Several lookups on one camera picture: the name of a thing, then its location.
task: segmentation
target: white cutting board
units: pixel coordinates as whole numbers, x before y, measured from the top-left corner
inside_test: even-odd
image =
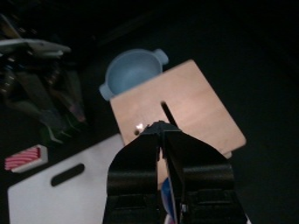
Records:
[[[125,147],[121,135],[98,143],[78,155],[9,189],[11,224],[99,224],[107,202],[109,167]],[[85,172],[53,187],[53,177],[75,165]]]

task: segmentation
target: wooden board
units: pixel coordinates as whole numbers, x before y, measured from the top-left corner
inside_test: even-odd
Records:
[[[193,60],[166,71],[111,100],[118,126],[129,144],[137,131],[163,120],[166,102],[182,131],[229,154],[246,138]]]

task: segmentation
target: light blue bowl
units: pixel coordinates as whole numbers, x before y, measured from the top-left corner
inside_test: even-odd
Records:
[[[105,99],[125,93],[163,72],[169,57],[162,49],[153,52],[135,49],[123,52],[113,60],[106,75],[106,82],[99,87]]]

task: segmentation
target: dark background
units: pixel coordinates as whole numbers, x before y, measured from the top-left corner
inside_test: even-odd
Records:
[[[169,69],[194,59],[248,138],[230,160],[242,206],[254,224],[299,221],[299,45],[297,1],[5,1],[43,39],[74,49],[90,128],[50,151],[25,174],[0,169],[2,223],[7,188],[119,132],[99,94],[111,60],[162,48]],[[42,125],[0,102],[0,158],[38,144]]]

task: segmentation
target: striped object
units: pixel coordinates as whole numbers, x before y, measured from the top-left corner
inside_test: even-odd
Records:
[[[33,148],[21,151],[5,160],[5,169],[13,172],[25,172],[49,162],[47,148],[35,145]]]

